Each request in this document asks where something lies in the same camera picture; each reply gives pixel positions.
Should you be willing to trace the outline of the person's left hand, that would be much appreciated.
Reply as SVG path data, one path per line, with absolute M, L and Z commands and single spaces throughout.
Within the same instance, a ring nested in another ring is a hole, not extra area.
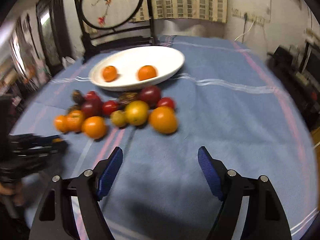
M 1 195 L 9 196 L 17 206 L 22 206 L 25 203 L 23 196 L 23 184 L 18 181 L 14 184 L 1 183 Z

